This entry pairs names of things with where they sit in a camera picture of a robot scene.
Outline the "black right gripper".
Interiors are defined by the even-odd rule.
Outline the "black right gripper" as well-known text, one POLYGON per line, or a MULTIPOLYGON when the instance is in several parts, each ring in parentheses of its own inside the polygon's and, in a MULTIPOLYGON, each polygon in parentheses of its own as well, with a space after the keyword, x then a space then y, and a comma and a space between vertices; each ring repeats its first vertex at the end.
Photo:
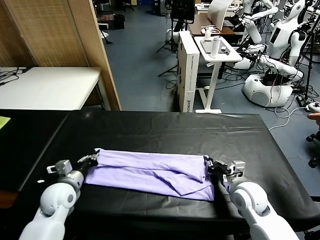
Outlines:
POLYGON ((207 165, 207 172, 210 175, 213 174, 222 174, 230 176, 234 172, 234 164, 226 164, 220 160, 214 160, 209 156, 205 156, 204 160, 207 165))

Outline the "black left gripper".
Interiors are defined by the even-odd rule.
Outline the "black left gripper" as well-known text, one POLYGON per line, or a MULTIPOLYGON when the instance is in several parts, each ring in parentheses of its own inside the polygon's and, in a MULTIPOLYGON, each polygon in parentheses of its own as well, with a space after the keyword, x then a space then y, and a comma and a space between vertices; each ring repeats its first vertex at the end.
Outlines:
POLYGON ((90 168, 97 165, 98 160, 97 157, 95 157, 95 154, 86 155, 77 161, 75 170, 81 172, 83 175, 87 175, 90 168))

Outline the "bystander bare hand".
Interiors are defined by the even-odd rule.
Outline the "bystander bare hand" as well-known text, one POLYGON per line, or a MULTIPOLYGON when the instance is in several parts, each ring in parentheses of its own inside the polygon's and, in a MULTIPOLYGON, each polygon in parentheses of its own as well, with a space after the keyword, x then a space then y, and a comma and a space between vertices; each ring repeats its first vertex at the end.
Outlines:
POLYGON ((320 113, 310 113, 308 119, 315 121, 318 126, 320 126, 320 113))

